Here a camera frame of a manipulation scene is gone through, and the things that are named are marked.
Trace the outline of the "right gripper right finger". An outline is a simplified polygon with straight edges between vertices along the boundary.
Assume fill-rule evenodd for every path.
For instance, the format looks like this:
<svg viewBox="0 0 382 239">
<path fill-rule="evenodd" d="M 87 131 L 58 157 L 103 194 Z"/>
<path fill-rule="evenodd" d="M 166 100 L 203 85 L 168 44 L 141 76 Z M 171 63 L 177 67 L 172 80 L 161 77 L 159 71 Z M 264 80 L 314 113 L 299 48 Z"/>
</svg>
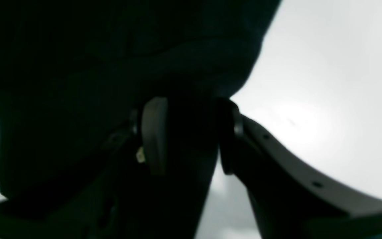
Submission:
<svg viewBox="0 0 382 239">
<path fill-rule="evenodd" d="M 382 239 L 382 199 L 340 183 L 218 99 L 222 168 L 247 189 L 264 239 Z"/>
</svg>

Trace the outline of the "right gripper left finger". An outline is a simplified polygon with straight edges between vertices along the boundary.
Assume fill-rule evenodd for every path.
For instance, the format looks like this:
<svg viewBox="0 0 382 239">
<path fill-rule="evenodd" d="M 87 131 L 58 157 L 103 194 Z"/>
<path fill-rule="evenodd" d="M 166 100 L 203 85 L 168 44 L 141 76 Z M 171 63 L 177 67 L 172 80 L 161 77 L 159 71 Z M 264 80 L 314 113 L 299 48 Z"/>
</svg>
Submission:
<svg viewBox="0 0 382 239">
<path fill-rule="evenodd" d="M 128 164 L 165 174 L 167 118 L 168 100 L 155 97 L 79 162 L 0 201 L 0 239 L 112 239 L 119 203 L 109 183 Z"/>
</svg>

